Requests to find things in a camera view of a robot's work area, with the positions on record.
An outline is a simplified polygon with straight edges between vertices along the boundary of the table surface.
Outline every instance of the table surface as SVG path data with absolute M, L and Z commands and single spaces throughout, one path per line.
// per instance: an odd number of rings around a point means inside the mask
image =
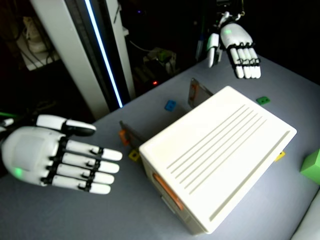
M 149 139 L 189 112 L 191 78 L 213 93 L 229 85 L 252 100 L 267 96 L 271 101 L 263 107 L 297 129 L 285 157 L 269 167 L 215 232 L 196 239 L 290 239 L 319 188 L 299 170 L 304 157 L 320 146 L 320 86 L 261 59 L 260 79 L 237 79 L 226 55 L 211 69 L 203 61 L 98 120 L 95 135 L 74 137 L 123 153 L 108 195 L 39 187 L 10 175 L 1 178 L 0 239 L 194 239 L 163 203 L 142 166 L 128 158 L 130 147 L 118 137 L 120 120 Z M 168 100 L 177 103 L 173 112 L 164 109 Z

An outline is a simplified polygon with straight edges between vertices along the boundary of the blue puzzle piece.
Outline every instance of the blue puzzle piece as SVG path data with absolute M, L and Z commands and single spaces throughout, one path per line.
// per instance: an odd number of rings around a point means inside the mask
M 175 101 L 169 100 L 169 101 L 166 103 L 164 109 L 167 110 L 167 111 L 169 111 L 169 112 L 172 112 L 172 111 L 174 110 L 176 104 L 177 104 L 177 103 L 176 103 Z

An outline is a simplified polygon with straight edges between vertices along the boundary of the white sneaker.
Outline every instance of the white sneaker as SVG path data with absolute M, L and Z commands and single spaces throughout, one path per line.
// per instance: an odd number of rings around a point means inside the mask
M 23 31 L 24 37 L 28 42 L 29 49 L 33 53 L 41 53 L 47 51 L 46 45 L 49 47 L 49 41 L 45 39 L 46 44 L 43 42 L 43 39 L 35 25 L 32 17 L 24 16 L 23 23 L 25 29 Z

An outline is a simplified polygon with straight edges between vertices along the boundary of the box lid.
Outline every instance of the box lid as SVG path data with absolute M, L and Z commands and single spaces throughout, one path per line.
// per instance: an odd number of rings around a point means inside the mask
M 296 133 L 226 86 L 139 150 L 212 233 Z

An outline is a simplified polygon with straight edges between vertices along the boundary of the light strip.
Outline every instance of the light strip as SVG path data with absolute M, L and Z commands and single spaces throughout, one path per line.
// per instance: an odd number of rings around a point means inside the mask
M 102 39 L 101 39 L 100 32 L 99 32 L 99 29 L 98 29 L 98 26 L 97 26 L 95 15 L 94 15 L 94 12 L 92 11 L 92 8 L 91 8 L 90 0 L 84 0 L 84 1 L 85 1 L 86 8 L 87 8 L 87 10 L 89 12 L 90 20 L 91 20 L 91 23 L 92 23 L 92 26 L 93 26 L 93 29 L 94 29 L 94 33 L 95 33 L 96 39 L 98 40 L 98 44 L 99 44 L 99 47 L 100 47 L 100 50 L 101 50 L 101 53 L 102 53 L 102 56 L 103 56 L 103 60 L 104 60 L 106 69 L 107 69 L 107 71 L 109 73 L 109 76 L 110 76 L 110 79 L 111 79 L 111 83 L 112 83 L 112 87 L 113 87 L 116 99 L 118 100 L 119 107 L 122 108 L 123 105 L 122 105 L 122 102 L 121 102 L 121 98 L 120 98 L 120 95 L 119 95 L 119 92 L 118 92 L 118 89 L 117 89 L 117 85 L 116 85 L 116 82 L 115 82 L 115 79 L 114 79 L 114 75 L 112 74 L 112 71 L 111 71 L 111 68 L 110 68 L 110 64 L 109 64 L 109 61 L 108 61 L 108 58 L 107 58 L 107 54 L 106 54 L 106 50 L 105 50 L 104 44 L 102 43 Z

